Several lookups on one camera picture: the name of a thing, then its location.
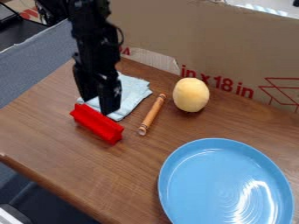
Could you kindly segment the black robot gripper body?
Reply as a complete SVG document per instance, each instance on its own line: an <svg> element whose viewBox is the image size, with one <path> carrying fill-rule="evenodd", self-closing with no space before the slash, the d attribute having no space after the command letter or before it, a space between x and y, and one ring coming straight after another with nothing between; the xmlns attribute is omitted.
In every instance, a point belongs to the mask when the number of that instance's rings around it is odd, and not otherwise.
<svg viewBox="0 0 299 224"><path fill-rule="evenodd" d="M71 31L79 50L74 54L75 66L79 67L96 82L118 79L116 63L120 61L116 29Z"/></svg>

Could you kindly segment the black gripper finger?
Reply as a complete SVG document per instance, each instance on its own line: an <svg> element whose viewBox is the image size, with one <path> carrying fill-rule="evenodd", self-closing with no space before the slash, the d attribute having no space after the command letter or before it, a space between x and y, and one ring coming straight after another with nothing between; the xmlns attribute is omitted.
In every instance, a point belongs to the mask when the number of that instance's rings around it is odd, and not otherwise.
<svg viewBox="0 0 299 224"><path fill-rule="evenodd" d="M74 78L83 101L88 101L99 95L98 85L94 78L79 68L72 68Z"/></svg>
<svg viewBox="0 0 299 224"><path fill-rule="evenodd" d="M104 80L98 86L100 113L107 116L120 109L122 82L120 79Z"/></svg>

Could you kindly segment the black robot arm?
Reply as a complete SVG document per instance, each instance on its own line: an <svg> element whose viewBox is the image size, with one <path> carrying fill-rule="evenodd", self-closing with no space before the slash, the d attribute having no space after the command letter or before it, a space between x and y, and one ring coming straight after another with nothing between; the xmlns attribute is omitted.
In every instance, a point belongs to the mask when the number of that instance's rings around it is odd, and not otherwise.
<svg viewBox="0 0 299 224"><path fill-rule="evenodd" d="M108 115L120 109L122 82L116 63L120 61L118 41L122 30L108 22L108 0L35 0L47 25L63 19L71 22L71 36L78 43L74 53L74 77L84 102L95 97L100 112Z"/></svg>

